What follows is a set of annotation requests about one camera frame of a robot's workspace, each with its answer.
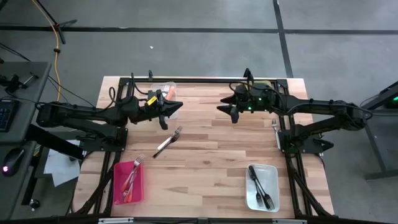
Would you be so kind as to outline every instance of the butcher block tabletop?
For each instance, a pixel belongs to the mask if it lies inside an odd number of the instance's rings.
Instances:
[[[117,89],[120,77],[104,77],[97,107],[111,101],[109,87]],[[304,80],[287,79],[291,95],[307,98]],[[137,83],[147,91],[151,83]],[[271,127],[275,114],[255,112],[240,114],[237,124],[216,109],[220,99],[232,95],[227,83],[177,83],[177,101],[183,106],[178,118],[167,120],[164,131],[159,120],[127,125],[126,150],[121,162],[133,161],[140,154],[144,160],[144,199],[140,203],[113,205],[112,217],[211,217],[211,218],[293,218],[286,162],[277,148]],[[145,98],[137,91],[135,96]],[[295,114],[297,124],[312,123],[310,114]],[[156,159],[157,146],[179,126],[181,136]],[[90,154],[81,166],[73,199],[78,210],[97,187],[103,152]],[[333,213],[328,184],[321,160],[302,155],[308,188],[326,211]],[[278,170],[280,209],[276,213],[251,210],[246,205],[246,168],[249,164],[267,164]],[[300,208],[302,193],[297,188]],[[101,211],[106,204],[104,191]]]

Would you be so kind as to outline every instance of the computer keyboard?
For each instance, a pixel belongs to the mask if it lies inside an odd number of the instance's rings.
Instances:
[[[8,132],[17,111],[18,103],[16,100],[0,101],[0,132]]]

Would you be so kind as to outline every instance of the white plate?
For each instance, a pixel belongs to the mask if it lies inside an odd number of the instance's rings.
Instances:
[[[258,205],[256,200],[256,185],[249,176],[249,166],[253,166],[254,171],[259,179],[262,188],[272,199],[275,209],[268,210],[266,206],[262,208]],[[279,211],[279,187],[278,187],[278,170],[274,166],[250,164],[246,169],[246,205],[250,209],[265,211],[265,212],[278,212]]]

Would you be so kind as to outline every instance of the white paper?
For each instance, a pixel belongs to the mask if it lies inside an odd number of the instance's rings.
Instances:
[[[77,146],[80,144],[80,141],[77,140],[68,140],[68,142]],[[79,176],[79,161],[77,159],[71,161],[68,156],[50,149],[44,174],[52,174],[54,186],[58,186]]]

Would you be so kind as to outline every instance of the pink tray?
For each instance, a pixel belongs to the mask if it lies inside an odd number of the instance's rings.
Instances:
[[[114,165],[113,170],[113,203],[115,205],[125,204],[123,202],[122,186],[134,167],[134,161],[119,162]],[[144,199],[144,165],[137,168],[136,178],[132,188],[132,199],[129,203],[138,203]]]

